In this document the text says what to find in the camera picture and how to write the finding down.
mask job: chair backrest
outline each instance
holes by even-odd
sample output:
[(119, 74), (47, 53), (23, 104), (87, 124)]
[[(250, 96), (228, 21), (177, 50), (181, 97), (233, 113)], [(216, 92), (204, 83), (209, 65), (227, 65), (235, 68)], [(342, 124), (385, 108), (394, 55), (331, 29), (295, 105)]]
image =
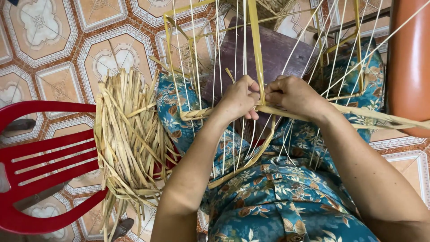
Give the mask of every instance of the chair backrest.
[[(95, 105), (52, 101), (27, 101), (15, 103), (0, 109), (0, 130), (3, 130), (13, 120), (23, 115), (35, 112), (95, 112)], [(21, 199), (37, 194), (52, 186), (85, 173), (97, 170), (97, 159), (79, 164), (80, 162), (97, 157), (94, 140), (88, 141), (92, 138), (94, 138), (94, 134), (91, 129), (49, 140), (42, 140), (0, 149), (0, 162), (4, 165), (6, 178), (10, 184), (9, 191), (0, 193), (0, 207), (2, 208), (0, 228), (20, 234), (51, 233), (71, 224), (101, 202), (106, 196), (108, 191), (107, 189), (98, 191), (80, 205), (55, 217), (31, 217), (16, 210), (13, 206), (13, 203), (20, 201)], [(84, 143), (70, 146), (65, 149), (59, 149), (60, 147), (69, 146), (79, 142)], [(91, 149), (91, 151), (72, 156), (72, 154), (86, 151), (88, 149)], [(13, 159), (51, 150), (55, 151), (46, 152), (40, 156), (13, 162)], [(65, 156), (66, 158), (61, 161), (49, 163), (49, 161)], [(18, 173), (20, 170), (43, 163), (47, 165)], [(36, 181), (21, 185), (22, 182), (54, 171), (57, 172)]]

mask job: floral tile pattern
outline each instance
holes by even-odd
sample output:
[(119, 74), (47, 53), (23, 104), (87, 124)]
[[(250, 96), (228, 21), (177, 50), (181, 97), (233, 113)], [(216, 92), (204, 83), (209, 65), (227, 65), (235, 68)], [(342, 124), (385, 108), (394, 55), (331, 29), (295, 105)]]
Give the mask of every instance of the floral tile pattern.
[[(323, 3), (317, 12), (319, 23), (323, 25), (328, 18), (326, 27), (330, 24), (340, 24), (344, 0), (340, 0), (329, 16), (328, 4)], [(299, 0), (292, 12), (314, 8), (317, 0)], [(373, 6), (379, 6), (379, 1), (369, 1)], [(167, 53), (167, 36), (162, 15), (165, 11), (187, 6), (186, 0), (20, 0), (18, 6), (8, 1), (0, 0), (0, 107), (28, 100), (48, 100), (68, 103), (95, 104), (98, 93), (97, 82), (103, 75), (114, 74), (119, 68), (129, 70), (130, 67), (139, 69), (142, 82), (150, 83), (157, 68), (161, 65), (150, 59), (154, 56), (167, 66), (171, 63), (165, 58)], [(384, 1), (383, 8), (391, 4)], [(365, 13), (375, 9), (366, 7)], [(347, 6), (344, 22), (353, 17), (352, 7)], [(193, 35), (193, 25), (196, 34), (225, 29), (236, 9), (230, 5), (220, 5), (218, 19), (215, 18), (215, 5), (208, 4), (191, 10), (176, 12), (175, 18), (179, 26), (188, 36)], [(285, 18), (277, 30), (292, 38), (304, 31), (310, 12), (302, 12)], [(377, 22), (375, 35), (382, 41), (387, 35), (388, 18)], [(373, 22), (362, 26), (363, 35), (371, 34)], [(316, 17), (310, 21), (311, 27), (316, 27)], [(225, 33), (220, 33), (222, 42)], [(314, 44), (313, 33), (304, 31), (301, 41)], [(187, 65), (189, 45), (182, 34), (173, 31), (171, 37), (172, 63), (190, 71)], [(199, 72), (202, 76), (210, 73), (215, 57), (215, 35), (201, 38), (197, 42)], [(36, 121), (29, 130), (4, 132), (0, 136), (0, 148), (31, 143), (39, 140), (60, 137), (91, 129), (94, 125), (94, 114), (69, 112), (39, 112), (28, 114), (21, 118)], [(430, 161), (430, 140), (408, 137), (403, 133), (392, 130), (378, 130), (373, 133), (371, 146), (408, 179), (423, 201), (429, 205), (428, 191), (428, 162)], [(68, 157), (50, 161), (58, 162)], [(0, 167), (0, 191), (7, 189), (5, 175)], [(87, 173), (72, 179), (60, 192), (26, 209), (25, 213), (36, 217), (50, 217), (65, 213), (88, 199), (101, 188), (99, 171)], [(32, 241), (47, 239), (55, 242), (100, 241), (101, 233), (101, 204), (95, 206), (87, 214), (59, 231), (32, 236)], [(118, 241), (148, 242), (151, 239), (156, 208), (145, 207), (141, 233), (138, 234), (138, 224), (125, 237)], [(113, 225), (117, 214), (112, 211), (110, 226)], [(121, 219), (133, 218), (137, 214), (128, 208)], [(209, 217), (199, 211), (197, 230), (207, 233)]]

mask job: dried water hyacinth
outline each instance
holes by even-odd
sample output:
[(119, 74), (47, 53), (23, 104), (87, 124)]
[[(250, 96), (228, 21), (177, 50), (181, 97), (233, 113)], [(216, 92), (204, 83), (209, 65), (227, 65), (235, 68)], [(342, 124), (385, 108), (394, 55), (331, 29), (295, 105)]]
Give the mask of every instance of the dried water hyacinth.
[[(130, 68), (126, 73), (122, 68), (112, 77), (108, 72), (98, 83), (94, 139), (99, 167), (104, 174), (102, 189), (109, 189), (102, 206), (106, 242), (112, 239), (112, 236), (108, 238), (108, 222), (114, 205), (117, 204), (117, 217), (112, 231), (127, 206), (139, 218), (144, 216), (143, 206), (156, 206), (150, 200), (158, 203), (161, 193), (153, 177), (160, 175), (166, 182), (171, 172), (166, 160), (176, 164), (179, 156), (158, 119), (154, 91), (158, 73), (157, 70), (151, 85), (142, 85), (139, 71)], [(154, 166), (161, 168), (161, 172), (154, 174)]]

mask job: floral dress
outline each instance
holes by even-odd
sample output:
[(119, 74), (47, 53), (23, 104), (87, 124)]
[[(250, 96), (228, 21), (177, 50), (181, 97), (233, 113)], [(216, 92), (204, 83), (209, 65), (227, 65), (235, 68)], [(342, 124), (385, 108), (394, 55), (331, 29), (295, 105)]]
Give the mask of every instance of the floral dress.
[[(362, 56), (370, 45), (363, 38)], [(320, 93), (327, 89), (333, 71), (333, 81), (341, 78), (356, 63), (351, 48), (340, 50), (336, 63), (323, 68), (315, 77), (313, 87)], [(341, 99), (338, 104), (352, 105), (379, 111), (384, 68), (378, 51), (364, 61), (365, 92), (362, 96)], [(183, 111), (207, 108), (199, 101), (190, 83), (181, 76), (161, 73), (157, 93), (158, 113), (179, 152), (183, 155), (202, 126), (202, 121), (182, 121), (178, 105)], [(333, 87), (329, 97), (358, 91), (358, 71), (348, 74), (343, 83)], [(351, 123), (373, 125), (370, 118), (345, 115)], [(363, 224), (358, 211), (345, 190), (324, 146), (318, 127), (305, 121), (284, 118), (264, 154), (251, 167), (236, 174), (213, 189), (207, 188), (200, 208), (209, 214), (209, 241), (220, 242), (375, 242), (378, 239)], [(357, 130), (369, 142), (371, 131)], [(211, 181), (233, 172), (233, 156), (241, 151), (239, 164), (243, 166), (259, 147), (250, 147), (228, 127), (221, 136), (214, 159)]]

